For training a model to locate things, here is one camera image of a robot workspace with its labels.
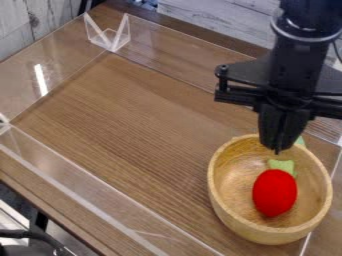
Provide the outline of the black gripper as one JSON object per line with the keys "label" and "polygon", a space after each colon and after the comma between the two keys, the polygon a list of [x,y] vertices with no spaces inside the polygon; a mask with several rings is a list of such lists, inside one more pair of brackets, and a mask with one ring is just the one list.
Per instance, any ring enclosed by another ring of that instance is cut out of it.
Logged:
{"label": "black gripper", "polygon": [[215,68],[214,99],[252,108],[260,143],[275,154],[292,146],[311,119],[342,119],[342,72],[325,64],[334,48],[333,42],[278,40],[264,56]]}

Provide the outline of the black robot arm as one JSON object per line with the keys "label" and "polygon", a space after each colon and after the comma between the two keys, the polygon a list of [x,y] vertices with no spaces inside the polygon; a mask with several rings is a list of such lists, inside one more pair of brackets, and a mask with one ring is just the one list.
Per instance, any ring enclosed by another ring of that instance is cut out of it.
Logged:
{"label": "black robot arm", "polygon": [[342,119],[342,72],[325,64],[342,36],[342,0],[280,0],[270,26],[270,53],[216,66],[215,100],[252,108],[260,144],[280,152],[311,120]]}

